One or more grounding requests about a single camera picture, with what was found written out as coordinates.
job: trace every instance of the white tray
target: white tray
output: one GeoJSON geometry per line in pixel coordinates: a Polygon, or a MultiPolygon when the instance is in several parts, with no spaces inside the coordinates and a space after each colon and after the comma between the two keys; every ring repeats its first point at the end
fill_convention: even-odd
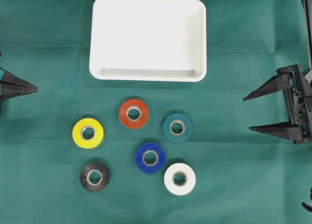
{"type": "Polygon", "coordinates": [[[206,7],[199,0],[96,0],[90,72],[97,79],[202,80],[206,7]]]}

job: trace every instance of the green cloth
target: green cloth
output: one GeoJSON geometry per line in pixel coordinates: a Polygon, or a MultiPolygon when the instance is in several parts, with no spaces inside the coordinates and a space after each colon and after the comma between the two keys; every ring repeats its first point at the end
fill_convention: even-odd
{"type": "Polygon", "coordinates": [[[277,68],[308,69],[301,0],[201,0],[207,7],[207,76],[198,83],[107,81],[89,72],[94,0],[0,0],[0,66],[39,92],[7,100],[0,115],[0,222],[6,224],[293,224],[311,223],[311,144],[255,133],[249,126],[287,120],[282,93],[244,103],[277,68]],[[118,119],[137,97],[151,116],[141,130],[118,119]],[[162,132],[173,112],[187,115],[192,136],[162,132]],[[93,150],[76,146],[84,116],[105,127],[93,150]],[[174,196],[165,168],[142,173],[136,149],[147,141],[166,152],[165,168],[190,165],[192,193],[174,196]],[[81,168],[103,161],[111,180],[99,193],[79,183],[81,168]]]}

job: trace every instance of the tape roll core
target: tape roll core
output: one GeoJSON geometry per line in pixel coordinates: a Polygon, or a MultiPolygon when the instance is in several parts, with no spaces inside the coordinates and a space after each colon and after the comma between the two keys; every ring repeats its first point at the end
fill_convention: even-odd
{"type": "Polygon", "coordinates": [[[119,119],[121,123],[129,129],[140,129],[148,121],[149,110],[147,105],[139,99],[129,99],[119,108],[119,119]],[[137,119],[131,119],[128,114],[130,110],[139,111],[137,119]]]}

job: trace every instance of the tape roll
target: tape roll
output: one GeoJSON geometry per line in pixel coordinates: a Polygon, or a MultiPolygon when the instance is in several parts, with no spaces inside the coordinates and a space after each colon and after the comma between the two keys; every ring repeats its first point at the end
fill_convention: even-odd
{"type": "Polygon", "coordinates": [[[142,128],[148,121],[148,115],[147,105],[139,99],[129,99],[119,108],[119,119],[129,129],[142,128]],[[132,109],[139,111],[139,117],[137,119],[131,119],[128,116],[129,111],[132,109]]]}
{"type": "Polygon", "coordinates": [[[89,192],[99,192],[106,188],[109,182],[109,169],[102,163],[90,163],[85,165],[80,173],[80,183],[89,192]],[[100,174],[98,182],[93,183],[90,179],[92,172],[100,174]]]}
{"type": "Polygon", "coordinates": [[[164,124],[163,131],[165,136],[173,142],[182,142],[187,140],[192,134],[192,123],[189,118],[180,113],[174,113],[169,115],[164,124]],[[175,133],[172,130],[174,123],[178,123],[182,126],[182,132],[175,133]]]}
{"type": "Polygon", "coordinates": [[[154,174],[160,171],[165,162],[166,154],[164,150],[156,143],[145,143],[136,150],[135,155],[136,166],[144,173],[154,174]],[[144,160],[145,154],[152,152],[156,155],[156,161],[152,164],[148,164],[144,160]]]}
{"type": "Polygon", "coordinates": [[[73,128],[73,140],[79,147],[83,149],[92,149],[98,146],[104,139],[103,126],[93,118],[84,118],[78,121],[73,128]],[[94,135],[91,139],[85,139],[83,132],[92,128],[94,135]]]}
{"type": "Polygon", "coordinates": [[[164,175],[166,188],[174,195],[184,196],[190,193],[196,184],[196,176],[193,169],[184,163],[175,163],[169,166],[164,175]],[[184,180],[181,184],[175,183],[175,177],[182,174],[184,180]]]}

